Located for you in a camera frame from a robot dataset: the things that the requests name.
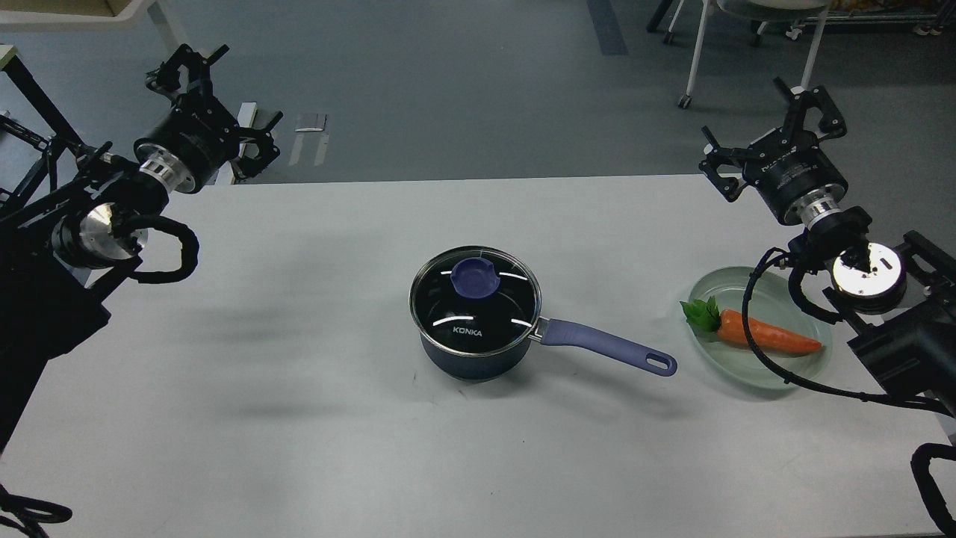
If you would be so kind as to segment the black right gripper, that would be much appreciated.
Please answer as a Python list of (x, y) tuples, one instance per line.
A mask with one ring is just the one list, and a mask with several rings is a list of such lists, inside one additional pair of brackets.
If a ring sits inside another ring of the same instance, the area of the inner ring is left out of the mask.
[[(845, 177), (820, 144), (846, 136), (848, 127), (825, 87), (789, 87), (779, 76), (774, 86), (786, 101), (782, 126), (744, 149), (721, 146), (708, 126), (702, 126), (707, 144), (699, 170), (728, 203), (751, 184), (779, 224), (795, 226), (803, 220), (792, 207), (805, 195), (820, 190), (839, 202), (846, 194)], [(739, 174), (723, 175), (721, 167), (733, 167)]]

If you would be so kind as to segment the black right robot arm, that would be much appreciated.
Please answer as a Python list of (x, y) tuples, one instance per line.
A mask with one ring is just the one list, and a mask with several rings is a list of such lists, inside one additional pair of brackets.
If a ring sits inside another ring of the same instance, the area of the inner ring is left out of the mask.
[[(841, 208), (848, 182), (823, 153), (822, 142), (847, 127), (822, 86), (789, 87), (781, 126), (745, 147), (723, 146), (708, 127), (700, 171), (728, 202), (752, 187), (775, 220), (803, 227), (786, 249), (774, 247), (751, 270), (739, 313), (730, 318), (714, 300), (689, 315), (700, 328), (732, 335), (786, 384), (819, 394), (954, 416), (954, 259), (916, 231), (888, 247), (871, 241), (873, 219), (859, 205)], [(771, 267), (789, 269), (792, 302), (817, 321), (850, 326), (851, 352), (881, 387), (878, 394), (836, 389), (786, 370), (767, 350), (786, 339), (751, 317), (758, 280)]]

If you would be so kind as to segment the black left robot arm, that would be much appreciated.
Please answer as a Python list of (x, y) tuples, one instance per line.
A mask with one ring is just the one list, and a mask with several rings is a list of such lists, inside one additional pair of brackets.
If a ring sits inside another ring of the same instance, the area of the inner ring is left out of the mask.
[(48, 361), (108, 324), (105, 299), (132, 279), (166, 285), (197, 268), (200, 243), (164, 216), (174, 193), (197, 194), (222, 167), (237, 179), (263, 173), (279, 156), (273, 129), (242, 126), (213, 92), (209, 55), (181, 44), (148, 72), (146, 87), (170, 102), (167, 115), (134, 143), (86, 144), (10, 45), (2, 72), (52, 129), (50, 137), (4, 117), (2, 130), (39, 156), (2, 200), (2, 444), (7, 445)]

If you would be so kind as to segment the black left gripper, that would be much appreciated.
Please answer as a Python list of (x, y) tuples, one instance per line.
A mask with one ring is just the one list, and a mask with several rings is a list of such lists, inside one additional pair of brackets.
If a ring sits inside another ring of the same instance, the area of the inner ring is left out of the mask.
[[(134, 143), (134, 156), (139, 171), (157, 180), (167, 193), (199, 193), (229, 161), (235, 181), (246, 181), (280, 156), (273, 130), (283, 119), (282, 111), (274, 112), (264, 127), (239, 126), (217, 99), (201, 103), (214, 96), (211, 66), (229, 50), (224, 44), (204, 55), (184, 43), (146, 74), (146, 88), (175, 103), (150, 133)], [(251, 146), (253, 154), (239, 151), (240, 146)]]

